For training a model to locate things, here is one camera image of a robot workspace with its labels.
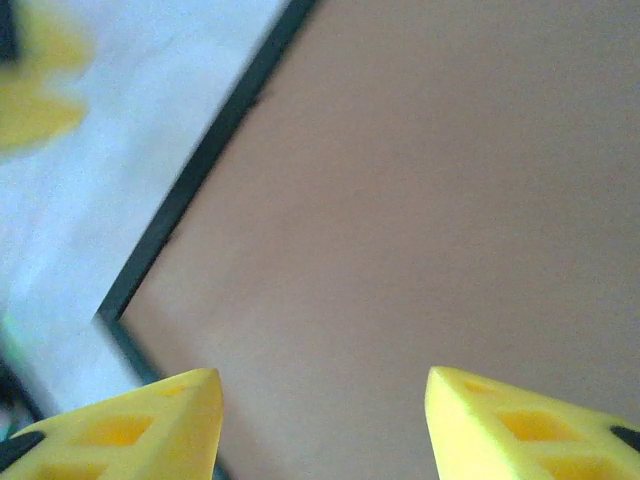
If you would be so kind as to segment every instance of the black trim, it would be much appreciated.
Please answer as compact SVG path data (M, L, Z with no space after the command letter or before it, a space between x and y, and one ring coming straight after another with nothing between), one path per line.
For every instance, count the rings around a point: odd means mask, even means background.
M118 321L124 313L171 232L243 118L255 105L261 88L317 3L317 0L292 0L284 9L98 308L98 314L105 323Z

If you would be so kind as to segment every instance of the yellow plastic part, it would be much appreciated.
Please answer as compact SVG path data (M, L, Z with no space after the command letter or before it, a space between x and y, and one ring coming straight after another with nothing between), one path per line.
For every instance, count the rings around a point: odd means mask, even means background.
M15 4L20 57L0 64L0 150L46 140L76 127L83 102L47 88L57 74L81 72L93 52L87 39L63 15L32 2Z
M46 438L2 480L210 480L222 426L216 370L200 369L30 425Z
M441 480L637 480L640 455L609 428L624 420L446 367L425 401Z

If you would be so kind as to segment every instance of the black edge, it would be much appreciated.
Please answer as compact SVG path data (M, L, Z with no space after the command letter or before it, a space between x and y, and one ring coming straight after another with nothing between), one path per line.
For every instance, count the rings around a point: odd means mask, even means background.
M118 321L124 313L171 232L317 3L318 0L292 0L282 12L98 308L105 323Z

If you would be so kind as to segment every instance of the blurry yellow object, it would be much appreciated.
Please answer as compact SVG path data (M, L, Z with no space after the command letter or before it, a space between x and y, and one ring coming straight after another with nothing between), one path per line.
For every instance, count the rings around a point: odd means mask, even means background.
M640 454L609 430L624 420L435 367L427 423L441 480L638 480Z
M86 107L47 88L53 74L82 71L92 52L59 15L17 4L19 60L0 65L0 150L46 140L84 118Z
M222 426L216 370L139 388L18 432L46 437L2 480L210 480Z

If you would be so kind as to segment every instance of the brown surface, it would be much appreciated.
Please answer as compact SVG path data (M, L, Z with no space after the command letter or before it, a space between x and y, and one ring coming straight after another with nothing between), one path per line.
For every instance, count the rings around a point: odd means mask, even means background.
M435 479L434 364L640 421L638 17L565 3L320 8L127 311L238 478Z

